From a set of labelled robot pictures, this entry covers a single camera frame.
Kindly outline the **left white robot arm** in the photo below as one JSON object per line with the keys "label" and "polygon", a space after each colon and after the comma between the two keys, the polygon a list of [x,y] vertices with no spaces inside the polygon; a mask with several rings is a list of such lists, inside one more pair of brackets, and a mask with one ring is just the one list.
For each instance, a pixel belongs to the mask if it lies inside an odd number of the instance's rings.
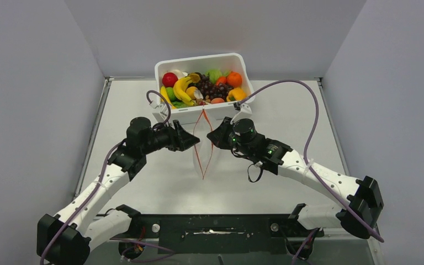
{"label": "left white robot arm", "polygon": [[106,155],[98,177],[55,215],[44,215],[37,225],[40,264],[84,264],[90,253],[112,237],[128,231],[136,211],[122,206],[107,216],[96,215],[146,165],[146,156],[161,149],[185,151],[200,142],[178,120],[151,125],[134,118],[126,138]]}

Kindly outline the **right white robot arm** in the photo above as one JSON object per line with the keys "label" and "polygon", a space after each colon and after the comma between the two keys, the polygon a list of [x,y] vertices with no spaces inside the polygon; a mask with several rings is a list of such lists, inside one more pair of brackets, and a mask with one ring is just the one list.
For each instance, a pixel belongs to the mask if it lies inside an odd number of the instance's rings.
{"label": "right white robot arm", "polygon": [[360,239],[383,240],[375,230],[384,202],[374,178],[347,176],[311,162],[289,145],[258,133],[248,118],[233,123],[226,117],[207,138],[219,149],[237,152],[261,171],[297,181],[340,206],[339,210],[318,209],[315,213],[305,206],[301,214],[288,221],[294,235],[317,227],[341,227]]}

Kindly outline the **yellow toy banana bunch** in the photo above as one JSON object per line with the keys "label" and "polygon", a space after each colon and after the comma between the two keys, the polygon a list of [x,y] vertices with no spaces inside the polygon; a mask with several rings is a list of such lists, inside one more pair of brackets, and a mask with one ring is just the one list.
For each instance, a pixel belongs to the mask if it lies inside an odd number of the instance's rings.
{"label": "yellow toy banana bunch", "polygon": [[186,93],[186,89],[188,88],[189,84],[192,83],[192,79],[187,76],[180,78],[173,86],[173,93],[179,99],[182,101],[185,105],[191,107],[194,105],[193,100],[191,97]]}

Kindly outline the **clear orange-zip bag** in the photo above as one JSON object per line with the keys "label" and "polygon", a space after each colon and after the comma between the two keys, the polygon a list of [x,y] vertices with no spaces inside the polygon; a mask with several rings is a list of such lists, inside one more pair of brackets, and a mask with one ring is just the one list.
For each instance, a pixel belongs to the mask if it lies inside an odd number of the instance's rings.
{"label": "clear orange-zip bag", "polygon": [[220,150],[208,139],[207,135],[219,126],[218,121],[202,109],[192,133],[200,142],[193,146],[193,165],[201,180],[213,174]]}

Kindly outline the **yellow toy bell pepper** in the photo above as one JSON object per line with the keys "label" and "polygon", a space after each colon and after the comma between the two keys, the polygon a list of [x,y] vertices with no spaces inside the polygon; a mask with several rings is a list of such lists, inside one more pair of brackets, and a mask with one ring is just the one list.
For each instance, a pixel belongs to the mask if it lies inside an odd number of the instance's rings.
{"label": "yellow toy bell pepper", "polygon": [[247,97],[247,93],[240,87],[236,87],[228,92],[227,102],[240,101]]}

